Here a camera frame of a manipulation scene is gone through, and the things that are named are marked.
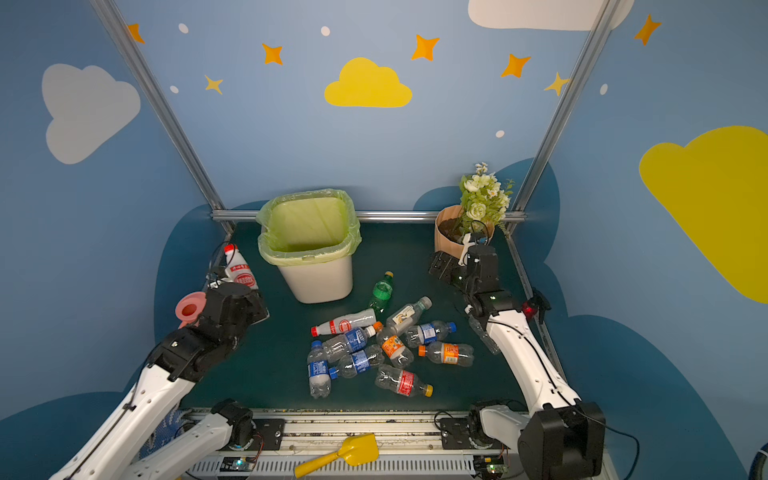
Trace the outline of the clear bottle white cap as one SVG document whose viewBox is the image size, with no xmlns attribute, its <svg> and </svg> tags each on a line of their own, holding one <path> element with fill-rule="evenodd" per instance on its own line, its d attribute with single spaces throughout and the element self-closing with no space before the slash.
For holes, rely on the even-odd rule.
<svg viewBox="0 0 768 480">
<path fill-rule="evenodd" d="M 408 328 L 415 325 L 423 313 L 432 307 L 432 300 L 427 297 L 421 297 L 417 302 L 406 304 L 387 320 L 385 325 L 392 328 L 397 335 L 402 334 Z"/>
</svg>

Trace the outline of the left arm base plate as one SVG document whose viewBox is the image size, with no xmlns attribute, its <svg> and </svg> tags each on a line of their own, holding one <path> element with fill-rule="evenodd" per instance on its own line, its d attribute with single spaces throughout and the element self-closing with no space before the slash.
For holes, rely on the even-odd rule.
<svg viewBox="0 0 768 480">
<path fill-rule="evenodd" d="M 253 419 L 253 449 L 278 451 L 281 448 L 286 421 L 282 418 Z"/>
</svg>

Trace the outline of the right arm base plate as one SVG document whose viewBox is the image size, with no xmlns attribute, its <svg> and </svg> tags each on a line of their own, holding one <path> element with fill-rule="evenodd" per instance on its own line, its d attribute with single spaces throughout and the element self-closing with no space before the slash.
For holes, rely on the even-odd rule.
<svg viewBox="0 0 768 480">
<path fill-rule="evenodd" d="M 466 417 L 442 417 L 437 419 L 437 428 L 443 450 L 475 450 L 478 448 L 472 439 L 469 421 Z"/>
</svg>

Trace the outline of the clear bottle yellow cap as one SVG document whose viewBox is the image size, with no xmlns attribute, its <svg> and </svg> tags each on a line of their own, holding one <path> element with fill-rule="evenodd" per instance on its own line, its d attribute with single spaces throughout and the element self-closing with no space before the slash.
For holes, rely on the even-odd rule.
<svg viewBox="0 0 768 480">
<path fill-rule="evenodd" d="M 422 381 L 416 374 L 390 365 L 378 368 L 375 384 L 379 388 L 405 397 L 431 398 L 434 392 L 434 387 Z"/>
</svg>

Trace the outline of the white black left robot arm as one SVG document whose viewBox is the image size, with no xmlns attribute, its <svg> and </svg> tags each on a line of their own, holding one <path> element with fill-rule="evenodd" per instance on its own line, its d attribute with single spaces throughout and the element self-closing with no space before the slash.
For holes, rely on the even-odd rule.
<svg viewBox="0 0 768 480">
<path fill-rule="evenodd" d="M 224 400 L 159 450 L 138 456 L 172 408 L 238 348 L 250 326 L 269 316 L 261 292 L 243 284 L 224 282 L 207 290 L 205 299 L 192 325 L 155 346 L 122 403 L 54 478 L 177 479 L 216 450 L 252 444 L 251 410 Z"/>
</svg>

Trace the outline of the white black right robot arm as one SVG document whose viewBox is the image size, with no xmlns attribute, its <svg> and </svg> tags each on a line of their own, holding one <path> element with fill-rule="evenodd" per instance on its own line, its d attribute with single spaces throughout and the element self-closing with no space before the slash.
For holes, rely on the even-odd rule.
<svg viewBox="0 0 768 480">
<path fill-rule="evenodd" d="M 471 414 L 476 438 L 514 447 L 530 479 L 587 479 L 602 472 L 605 417 L 584 402 L 558 373 L 532 333 L 532 310 L 500 283 L 498 256 L 490 245 L 473 245 L 462 259 L 438 251 L 430 275 L 457 288 L 469 319 L 496 345 L 525 399 L 522 415 L 507 406 Z"/>
</svg>

